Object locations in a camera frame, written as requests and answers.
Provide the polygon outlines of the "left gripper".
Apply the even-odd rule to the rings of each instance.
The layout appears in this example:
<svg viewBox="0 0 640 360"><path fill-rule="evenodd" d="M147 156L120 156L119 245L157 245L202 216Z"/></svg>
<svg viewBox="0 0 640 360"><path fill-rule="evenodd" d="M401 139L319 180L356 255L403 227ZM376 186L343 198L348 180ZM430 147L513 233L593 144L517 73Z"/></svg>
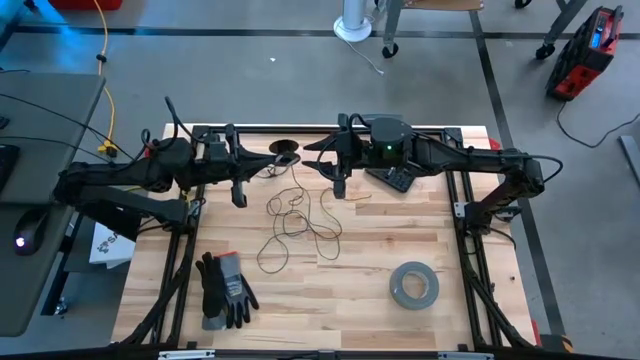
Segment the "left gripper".
<svg viewBox="0 0 640 360"><path fill-rule="evenodd" d="M205 146L211 141L224 141L229 153L226 162L208 162L203 157L201 160L197 160L196 174L199 176L199 184L217 184L230 180L232 182L231 200L238 208L247 206L247 198L242 185L243 180L250 180L254 176L269 179L283 175L299 161L299 155L294 152L262 154L243 149L239 133L233 124L226 124L223 130L224 140L221 140L219 134L211 126L198 125L194 127L195 139L201 141L204 151ZM250 162L253 165L241 170L242 162Z"/></svg>

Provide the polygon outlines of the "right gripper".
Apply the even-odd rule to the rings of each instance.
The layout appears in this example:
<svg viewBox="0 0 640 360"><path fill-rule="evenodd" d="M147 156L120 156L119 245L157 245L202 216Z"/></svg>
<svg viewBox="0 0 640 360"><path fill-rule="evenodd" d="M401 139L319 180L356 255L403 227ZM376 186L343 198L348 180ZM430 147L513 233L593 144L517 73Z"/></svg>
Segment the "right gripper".
<svg viewBox="0 0 640 360"><path fill-rule="evenodd" d="M366 129L370 125L358 113L351 114L347 120L340 120L340 131L335 135L331 134L319 141L303 146L304 150L334 150L337 155L337 164L324 161L303 161L302 164L316 170L325 178L334 178L333 194L336 199L344 199L346 196L346 179L352 175L354 168L361 168L362 164L354 165L349 158L350 134L356 133L353 123L357 120Z"/></svg>

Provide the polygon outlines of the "black cord spool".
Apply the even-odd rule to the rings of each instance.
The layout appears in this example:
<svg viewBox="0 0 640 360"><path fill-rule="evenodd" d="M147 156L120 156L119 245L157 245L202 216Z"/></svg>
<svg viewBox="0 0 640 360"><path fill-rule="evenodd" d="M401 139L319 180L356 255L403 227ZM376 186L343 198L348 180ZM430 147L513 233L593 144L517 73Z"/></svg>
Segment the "black cord spool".
<svg viewBox="0 0 640 360"><path fill-rule="evenodd" d="M299 144L290 139L277 140L269 145L269 151L276 155L274 163L277 167L289 167L295 165L300 156L296 153Z"/></svg>

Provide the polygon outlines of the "open black bit case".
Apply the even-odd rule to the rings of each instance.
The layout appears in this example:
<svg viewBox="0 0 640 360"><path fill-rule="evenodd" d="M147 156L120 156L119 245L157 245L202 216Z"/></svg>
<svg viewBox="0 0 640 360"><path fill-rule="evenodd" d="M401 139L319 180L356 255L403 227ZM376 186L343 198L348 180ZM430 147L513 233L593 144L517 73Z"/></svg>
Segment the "open black bit case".
<svg viewBox="0 0 640 360"><path fill-rule="evenodd" d="M365 173L400 193L407 193L416 179L412 170L403 167L370 167Z"/></svg>

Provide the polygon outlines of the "grey black work glove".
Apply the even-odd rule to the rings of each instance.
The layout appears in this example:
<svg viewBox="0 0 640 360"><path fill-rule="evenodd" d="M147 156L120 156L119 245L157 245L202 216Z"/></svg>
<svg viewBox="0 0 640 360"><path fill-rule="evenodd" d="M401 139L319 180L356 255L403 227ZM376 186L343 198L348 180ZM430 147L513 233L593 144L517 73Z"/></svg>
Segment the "grey black work glove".
<svg viewBox="0 0 640 360"><path fill-rule="evenodd" d="M237 252L219 256L225 283L227 302L227 327L241 329L251 322L250 309L258 310L260 305L248 281L241 272L241 261Z"/></svg>
<svg viewBox="0 0 640 360"><path fill-rule="evenodd" d="M225 330L227 328L226 284L220 259L210 252L196 261L203 288L202 311L204 330Z"/></svg>

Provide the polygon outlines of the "white pole base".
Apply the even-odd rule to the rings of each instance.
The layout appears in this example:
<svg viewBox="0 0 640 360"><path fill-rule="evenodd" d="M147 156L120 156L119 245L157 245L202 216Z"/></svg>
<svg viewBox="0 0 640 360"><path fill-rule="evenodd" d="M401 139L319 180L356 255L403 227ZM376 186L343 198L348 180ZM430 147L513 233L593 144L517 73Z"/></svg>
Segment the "white pole base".
<svg viewBox="0 0 640 360"><path fill-rule="evenodd" d="M342 0L342 14L335 20L335 35L348 42L357 43L367 39L372 32L372 21L366 14L367 0Z"/></svg>

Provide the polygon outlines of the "wooden top work table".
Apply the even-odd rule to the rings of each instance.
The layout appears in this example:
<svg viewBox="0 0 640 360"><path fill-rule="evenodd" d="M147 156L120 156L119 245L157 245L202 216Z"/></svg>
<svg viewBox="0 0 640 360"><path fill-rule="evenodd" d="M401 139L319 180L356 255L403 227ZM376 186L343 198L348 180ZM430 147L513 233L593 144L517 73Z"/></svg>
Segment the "wooden top work table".
<svg viewBox="0 0 640 360"><path fill-rule="evenodd" d="M543 38L543 43L536 50L535 57L544 60L555 51L555 42L573 21L588 0L554 0L560 14L552 23L550 30ZM398 52L395 35L401 11L403 9L435 10L435 11L479 11L484 8L485 0L374 0L376 8L384 8L386 22L383 34L382 54L392 58Z"/></svg>

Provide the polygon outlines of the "grey tape roll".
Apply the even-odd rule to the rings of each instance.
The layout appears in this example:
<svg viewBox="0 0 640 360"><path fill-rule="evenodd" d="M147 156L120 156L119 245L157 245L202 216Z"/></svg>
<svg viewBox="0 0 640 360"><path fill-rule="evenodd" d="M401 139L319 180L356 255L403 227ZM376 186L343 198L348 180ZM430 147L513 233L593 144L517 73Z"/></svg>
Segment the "grey tape roll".
<svg viewBox="0 0 640 360"><path fill-rule="evenodd" d="M423 294L412 297L404 289L404 278L407 275L415 275L424 283ZM440 293L439 279L433 269L428 265L410 261L396 268L389 279L389 291L394 301L407 310L423 310L432 306Z"/></svg>

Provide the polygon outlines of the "white printed bag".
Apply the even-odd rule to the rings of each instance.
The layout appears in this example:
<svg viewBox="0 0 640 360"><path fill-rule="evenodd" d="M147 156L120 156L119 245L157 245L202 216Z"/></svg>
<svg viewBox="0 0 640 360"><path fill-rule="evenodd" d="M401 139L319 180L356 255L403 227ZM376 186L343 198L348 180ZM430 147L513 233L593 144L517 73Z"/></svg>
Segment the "white printed bag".
<svg viewBox="0 0 640 360"><path fill-rule="evenodd" d="M132 259L135 246L134 241L96 223L88 262L92 265L104 265L107 269L115 268Z"/></svg>

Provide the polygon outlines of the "grey desk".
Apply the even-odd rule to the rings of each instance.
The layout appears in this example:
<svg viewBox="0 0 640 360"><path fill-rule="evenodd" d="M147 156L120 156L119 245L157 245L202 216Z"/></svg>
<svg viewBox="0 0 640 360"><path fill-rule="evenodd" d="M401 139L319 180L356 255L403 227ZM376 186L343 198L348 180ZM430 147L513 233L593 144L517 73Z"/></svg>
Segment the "grey desk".
<svg viewBox="0 0 640 360"><path fill-rule="evenodd" d="M73 160L100 98L98 75L0 74L0 144L20 148L0 193L0 337L22 335L38 303L73 210L55 205L58 174ZM14 229L28 210L48 210L44 240L31 256L14 250Z"/></svg>

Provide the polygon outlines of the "red floor bin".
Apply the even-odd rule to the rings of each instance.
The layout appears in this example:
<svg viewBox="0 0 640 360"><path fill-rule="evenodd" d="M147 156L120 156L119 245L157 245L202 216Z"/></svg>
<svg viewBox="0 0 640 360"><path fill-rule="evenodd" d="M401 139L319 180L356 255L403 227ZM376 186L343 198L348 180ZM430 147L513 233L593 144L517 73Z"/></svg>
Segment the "red floor bin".
<svg viewBox="0 0 640 360"><path fill-rule="evenodd" d="M48 0L48 2L57 10L115 11L121 8L123 0Z"/></svg>

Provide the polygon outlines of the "black computer mouse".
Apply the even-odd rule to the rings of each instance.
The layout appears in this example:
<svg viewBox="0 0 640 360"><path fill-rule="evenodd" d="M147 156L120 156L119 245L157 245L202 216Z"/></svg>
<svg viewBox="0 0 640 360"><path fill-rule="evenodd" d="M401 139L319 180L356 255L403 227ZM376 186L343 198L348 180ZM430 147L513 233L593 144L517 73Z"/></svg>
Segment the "black computer mouse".
<svg viewBox="0 0 640 360"><path fill-rule="evenodd" d="M46 208L30 209L20 217L14 229L14 250L17 255L31 256L39 250L47 221Z"/></svg>

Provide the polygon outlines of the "black keyboard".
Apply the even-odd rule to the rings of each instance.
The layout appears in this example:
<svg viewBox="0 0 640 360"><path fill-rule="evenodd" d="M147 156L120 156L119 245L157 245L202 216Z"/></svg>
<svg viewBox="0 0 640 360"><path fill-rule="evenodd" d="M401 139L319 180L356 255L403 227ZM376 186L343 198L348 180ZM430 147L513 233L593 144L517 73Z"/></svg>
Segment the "black keyboard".
<svg viewBox="0 0 640 360"><path fill-rule="evenodd" d="M0 144L0 193L14 170L19 153L20 148L18 146Z"/></svg>

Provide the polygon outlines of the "silver metal bracket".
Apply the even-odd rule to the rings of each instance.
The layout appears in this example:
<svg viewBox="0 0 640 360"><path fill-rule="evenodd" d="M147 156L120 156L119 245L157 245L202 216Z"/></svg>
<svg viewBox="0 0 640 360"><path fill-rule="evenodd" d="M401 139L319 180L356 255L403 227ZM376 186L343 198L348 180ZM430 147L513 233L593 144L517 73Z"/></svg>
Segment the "silver metal bracket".
<svg viewBox="0 0 640 360"><path fill-rule="evenodd" d="M438 352L437 360L495 360L495 358L490 353Z"/></svg>
<svg viewBox="0 0 640 360"><path fill-rule="evenodd" d="M211 349L207 350L172 350L161 351L157 360L208 360L214 359L216 352Z"/></svg>

